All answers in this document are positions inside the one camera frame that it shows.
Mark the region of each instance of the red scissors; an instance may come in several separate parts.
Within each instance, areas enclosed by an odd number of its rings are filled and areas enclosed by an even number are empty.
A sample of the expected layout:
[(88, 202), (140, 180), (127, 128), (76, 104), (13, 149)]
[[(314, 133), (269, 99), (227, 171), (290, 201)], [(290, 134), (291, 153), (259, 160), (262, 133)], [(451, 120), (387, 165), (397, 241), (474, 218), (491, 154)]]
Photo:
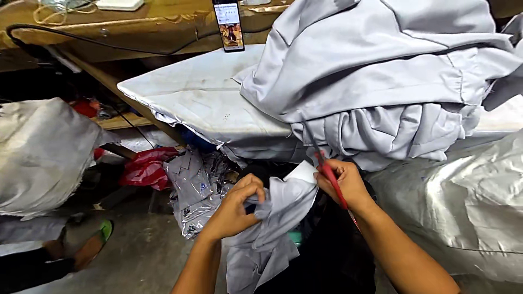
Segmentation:
[(309, 123), (305, 120), (305, 116), (301, 114), (302, 116), (302, 123), (305, 127), (305, 132), (309, 136), (309, 139), (311, 139), (312, 145), (314, 146), (315, 152), (314, 155), (318, 159), (318, 163), (321, 169), (321, 173), (331, 182), (332, 186), (334, 187), (334, 190), (336, 191), (336, 195), (338, 196), (339, 202), (341, 203), (340, 206), (343, 209), (346, 209), (349, 212), (350, 218), (353, 220), (354, 224), (359, 230), (358, 223), (356, 222), (356, 218), (354, 217), (354, 214), (351, 210), (347, 207), (347, 202), (345, 201), (345, 198), (343, 198), (342, 190), (339, 188), (338, 185), (338, 179), (334, 175), (334, 172), (332, 168), (325, 163), (325, 157), (323, 155), (323, 151), (320, 150), (320, 146), (318, 146), (318, 142), (316, 142), (314, 135), (312, 134), (311, 128), (309, 127)]

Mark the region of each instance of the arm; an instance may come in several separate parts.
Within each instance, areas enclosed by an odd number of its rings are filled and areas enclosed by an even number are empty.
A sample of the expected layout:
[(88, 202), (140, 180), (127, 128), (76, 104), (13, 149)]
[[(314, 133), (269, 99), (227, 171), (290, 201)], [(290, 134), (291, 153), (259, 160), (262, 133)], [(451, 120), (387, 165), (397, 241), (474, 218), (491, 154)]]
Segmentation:
[[(327, 160), (338, 175), (338, 184), (354, 212), (361, 234), (400, 293), (459, 293), (450, 275), (416, 245), (367, 192), (357, 167), (350, 162)], [(332, 184), (317, 173), (318, 185), (337, 201)]]
[(254, 214), (246, 214), (243, 202), (257, 194), (265, 201), (262, 181), (252, 174), (242, 178), (227, 193), (220, 207), (196, 238), (171, 294), (214, 293), (220, 265), (221, 239), (234, 236), (258, 222)]

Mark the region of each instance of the hand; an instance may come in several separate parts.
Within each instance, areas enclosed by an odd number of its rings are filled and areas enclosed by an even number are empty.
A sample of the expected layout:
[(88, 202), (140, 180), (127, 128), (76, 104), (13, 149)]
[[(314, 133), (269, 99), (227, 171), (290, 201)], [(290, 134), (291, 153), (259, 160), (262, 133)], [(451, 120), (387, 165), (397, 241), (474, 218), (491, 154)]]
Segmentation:
[(243, 207), (243, 202), (254, 193), (258, 195), (260, 203), (265, 201), (262, 180), (248, 174), (225, 195), (219, 208), (203, 227), (199, 238), (219, 240), (234, 236), (259, 222), (253, 213), (246, 214)]
[[(344, 162), (336, 159), (326, 159), (325, 164), (330, 166), (334, 174), (338, 176), (338, 185), (342, 190), (343, 198), (347, 202), (350, 210), (356, 214), (360, 214), (369, 205), (374, 205), (374, 201), (370, 197), (365, 184), (359, 175), (358, 168), (352, 162)], [(331, 182), (321, 173), (314, 173), (314, 177), (318, 182), (318, 186), (327, 192), (336, 203), (339, 203), (336, 191)]]

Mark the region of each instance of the concrete floor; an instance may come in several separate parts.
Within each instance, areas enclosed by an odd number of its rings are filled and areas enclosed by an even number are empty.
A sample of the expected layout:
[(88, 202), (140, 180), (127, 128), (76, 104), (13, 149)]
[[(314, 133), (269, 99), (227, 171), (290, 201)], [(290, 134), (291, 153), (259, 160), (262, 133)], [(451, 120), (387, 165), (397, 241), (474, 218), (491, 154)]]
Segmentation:
[[(140, 205), (147, 208), (147, 203)], [(169, 293), (193, 242), (180, 235), (174, 216), (146, 212), (96, 211), (80, 225), (67, 225), (74, 252), (95, 232), (102, 218), (114, 222), (113, 234), (87, 269), (20, 293)], [(220, 268), (216, 293), (226, 293)]]

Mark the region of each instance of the smartphone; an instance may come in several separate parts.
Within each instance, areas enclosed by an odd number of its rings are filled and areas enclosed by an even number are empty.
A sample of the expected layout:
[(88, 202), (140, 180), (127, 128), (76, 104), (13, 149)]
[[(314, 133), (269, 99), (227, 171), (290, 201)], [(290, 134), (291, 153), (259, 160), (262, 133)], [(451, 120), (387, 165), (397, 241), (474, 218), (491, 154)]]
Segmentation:
[(225, 52), (244, 51), (240, 8), (237, 0), (212, 0)]

